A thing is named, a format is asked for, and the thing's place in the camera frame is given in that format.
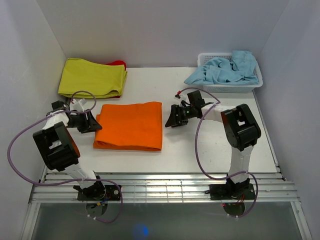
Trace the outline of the orange trousers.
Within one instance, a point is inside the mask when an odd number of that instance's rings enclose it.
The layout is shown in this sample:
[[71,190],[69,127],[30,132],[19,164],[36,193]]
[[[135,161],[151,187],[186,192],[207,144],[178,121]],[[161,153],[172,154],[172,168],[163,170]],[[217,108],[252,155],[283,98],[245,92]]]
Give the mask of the orange trousers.
[[96,120],[102,129],[95,134],[95,149],[146,152],[162,150],[161,102],[104,104]]

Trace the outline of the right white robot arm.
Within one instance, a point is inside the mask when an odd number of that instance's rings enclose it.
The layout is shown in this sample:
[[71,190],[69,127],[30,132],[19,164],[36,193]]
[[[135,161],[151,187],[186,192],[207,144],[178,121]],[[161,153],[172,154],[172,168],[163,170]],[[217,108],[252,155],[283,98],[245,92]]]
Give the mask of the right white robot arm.
[[222,123],[227,142],[231,146],[230,168],[223,178],[224,184],[211,184],[206,191],[211,200],[253,200],[256,197],[254,186],[250,183],[250,158],[254,146],[261,137],[261,129],[247,104],[222,106],[216,99],[206,102],[201,91],[195,88],[187,94],[188,101],[178,91],[165,127],[175,128],[188,124],[190,119],[197,118]]

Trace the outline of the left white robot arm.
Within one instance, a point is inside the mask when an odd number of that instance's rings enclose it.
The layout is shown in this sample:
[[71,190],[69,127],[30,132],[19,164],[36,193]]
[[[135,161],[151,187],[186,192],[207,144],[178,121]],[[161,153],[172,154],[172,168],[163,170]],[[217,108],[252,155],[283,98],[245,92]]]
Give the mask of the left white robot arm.
[[51,104],[52,111],[44,127],[32,137],[39,153],[49,170],[63,172],[78,182],[74,189],[89,199],[102,200],[106,196],[106,187],[100,177],[92,170],[85,170],[80,164],[80,151],[69,133],[69,128],[77,129],[81,134],[102,129],[90,111],[85,109],[84,98],[72,104],[72,110],[62,101]]

